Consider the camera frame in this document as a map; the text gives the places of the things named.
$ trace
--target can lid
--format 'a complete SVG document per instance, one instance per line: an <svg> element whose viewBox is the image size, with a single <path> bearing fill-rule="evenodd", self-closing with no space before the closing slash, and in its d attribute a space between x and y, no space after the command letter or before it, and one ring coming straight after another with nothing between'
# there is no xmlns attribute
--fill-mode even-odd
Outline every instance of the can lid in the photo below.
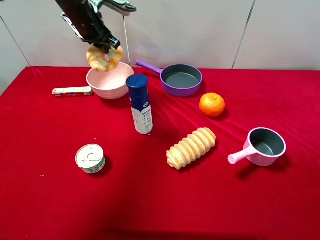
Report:
<svg viewBox="0 0 320 240"><path fill-rule="evenodd" d="M126 85L130 95L141 95L148 91L148 78L143 74L134 74L127 78Z"/></svg>
<svg viewBox="0 0 320 240"><path fill-rule="evenodd" d="M75 155L76 164L80 168L92 168L104 157L103 149L97 144L88 144L80 148Z"/></svg>

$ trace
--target purple frying pan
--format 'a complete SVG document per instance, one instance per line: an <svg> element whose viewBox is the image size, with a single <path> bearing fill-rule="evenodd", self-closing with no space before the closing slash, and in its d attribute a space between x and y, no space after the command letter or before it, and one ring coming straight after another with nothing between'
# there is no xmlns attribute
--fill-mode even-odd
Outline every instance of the purple frying pan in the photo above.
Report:
<svg viewBox="0 0 320 240"><path fill-rule="evenodd" d="M203 77L201 72L194 66L175 64L160 69L140 59L135 64L160 74L161 86L168 94L187 97L195 94L200 89Z"/></svg>

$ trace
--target purple handle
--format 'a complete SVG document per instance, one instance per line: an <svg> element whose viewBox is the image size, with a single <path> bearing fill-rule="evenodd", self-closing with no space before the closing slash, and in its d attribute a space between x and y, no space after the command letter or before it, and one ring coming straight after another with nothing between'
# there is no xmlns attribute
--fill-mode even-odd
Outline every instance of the purple handle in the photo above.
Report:
<svg viewBox="0 0 320 240"><path fill-rule="evenodd" d="M151 65L151 64L149 64L149 63L146 63L145 61L142 61L142 60L140 60L140 59L138 59L138 60L136 61L135 65L137 65L137 66L139 66L139 67L143 67L143 68L145 68L145 69L149 69L149 70L151 70L151 71L153 71L153 72L155 72L155 73L157 73L157 74L161 74L162 71L163 71L162 69L157 68L157 67L155 67L155 66L153 66L153 65Z"/></svg>

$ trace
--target blue bottle cap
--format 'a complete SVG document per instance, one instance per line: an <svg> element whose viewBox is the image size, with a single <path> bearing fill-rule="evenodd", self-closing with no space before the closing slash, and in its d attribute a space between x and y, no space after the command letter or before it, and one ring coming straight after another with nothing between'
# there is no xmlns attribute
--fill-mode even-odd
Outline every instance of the blue bottle cap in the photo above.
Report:
<svg viewBox="0 0 320 240"><path fill-rule="evenodd" d="M129 94L139 96L148 92L148 78L143 74L134 74L126 79L125 84L129 88Z"/></svg>

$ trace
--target red tablecloth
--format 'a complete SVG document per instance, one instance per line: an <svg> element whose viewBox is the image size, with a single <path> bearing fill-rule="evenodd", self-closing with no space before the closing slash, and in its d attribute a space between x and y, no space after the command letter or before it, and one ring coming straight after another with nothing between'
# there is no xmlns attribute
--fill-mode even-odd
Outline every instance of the red tablecloth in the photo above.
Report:
<svg viewBox="0 0 320 240"><path fill-rule="evenodd" d="M129 97L55 98L86 86L88 68L29 67L0 97L1 240L320 239L320 72L202 69L192 97L149 78L154 128L136 132ZM207 118L201 95L224 97ZM217 145L180 171L166 150L199 127ZM228 163L248 132L266 127L287 143L269 167ZM77 151L95 143L107 163L86 174Z"/></svg>

